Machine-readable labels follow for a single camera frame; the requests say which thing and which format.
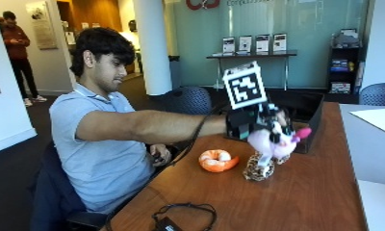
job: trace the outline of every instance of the gray polo shirt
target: gray polo shirt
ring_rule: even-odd
[[[109,99],[77,84],[51,106],[52,139],[61,166],[89,212],[109,213],[148,182],[154,167],[137,141],[83,141],[79,122],[93,111],[128,113],[133,109],[119,92]]]

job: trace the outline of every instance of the black cable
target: black cable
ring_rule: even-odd
[[[176,164],[177,164],[177,163],[185,158],[185,156],[189,154],[189,152],[190,152],[192,149],[193,149],[193,144],[194,144],[194,141],[196,141],[196,139],[197,139],[198,133],[200,133],[200,131],[201,131],[201,128],[202,128],[202,125],[204,125],[206,119],[210,117],[210,115],[213,115],[216,112],[218,112],[218,111],[222,109],[222,107],[225,107],[225,106],[228,105],[228,102],[229,102],[229,101],[224,101],[224,102],[218,103],[218,104],[213,107],[213,109],[210,110],[210,112],[208,113],[208,115],[204,117],[204,119],[201,120],[200,124],[197,125],[197,127],[196,127],[196,129],[194,129],[194,132],[193,132],[193,134],[192,134],[190,143],[189,143],[186,149],[185,149],[185,150],[180,150],[180,152],[178,152],[178,153],[182,153],[181,156],[178,155],[178,156],[176,157],[176,159],[174,159],[170,163],[168,163],[165,166],[162,166],[160,172],[162,172],[162,171],[166,169],[166,167],[169,167],[169,166],[176,166]],[[145,187],[150,184],[150,182],[152,182],[153,180],[154,180],[154,177],[152,177],[152,178],[149,179],[149,181],[145,183]],[[113,231],[111,220],[112,220],[115,214],[116,214],[116,213],[113,213],[113,212],[109,213],[108,216],[107,216],[107,218],[105,218],[105,229],[107,229],[107,231]]]
[[[168,211],[170,208],[174,208],[174,207],[188,207],[188,208],[193,208],[193,209],[197,209],[197,210],[202,210],[202,211],[205,211],[205,212],[209,212],[209,213],[212,214],[212,220],[210,220],[209,225],[205,227],[204,231],[212,230],[213,225],[214,225],[214,223],[216,223],[216,221],[217,221],[217,211],[216,211],[214,207],[213,207],[210,204],[190,204],[190,202],[189,202],[189,203],[168,204],[168,205],[162,206],[162,207],[157,210],[157,212],[154,212],[154,213],[152,214],[152,219],[153,219],[154,222],[156,222],[156,230],[157,230],[157,231],[158,231],[158,230],[165,230],[165,227],[162,227],[164,224],[162,224],[161,222],[158,222],[157,216],[161,215],[161,214],[165,214],[166,211]]]

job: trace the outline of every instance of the man in dark clothing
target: man in dark clothing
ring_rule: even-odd
[[[9,55],[13,73],[17,80],[17,87],[24,100],[24,105],[25,107],[29,107],[32,106],[32,103],[25,93],[23,76],[25,78],[27,86],[32,94],[32,101],[45,102],[48,99],[40,96],[36,90],[33,73],[29,61],[27,60],[27,51],[25,51],[25,46],[29,45],[29,39],[25,33],[23,32],[21,28],[16,25],[15,14],[12,12],[3,12],[3,18],[5,21],[5,25],[1,28],[3,29],[1,37]]]

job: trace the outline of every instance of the man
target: man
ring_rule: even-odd
[[[48,99],[39,95],[29,61],[27,60],[25,47],[29,45],[29,39],[21,28],[16,25],[15,14],[12,12],[3,12],[3,18],[4,26],[1,27],[1,37],[11,59],[11,65],[17,80],[17,88],[23,97],[24,106],[29,107],[32,106],[32,102],[29,101],[25,93],[23,75],[32,95],[32,101],[45,102]]]
[[[132,197],[154,173],[152,155],[169,161],[162,144],[188,140],[204,115],[158,111],[134,112],[117,92],[133,47],[105,28],[81,31],[71,70],[79,77],[75,91],[51,107],[52,139],[63,169],[91,212],[109,213]],[[226,118],[209,117],[200,136],[226,131]]]

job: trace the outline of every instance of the white pillar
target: white pillar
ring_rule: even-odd
[[[134,0],[133,10],[140,40],[145,90],[161,95],[172,90],[162,3],[158,0]]]

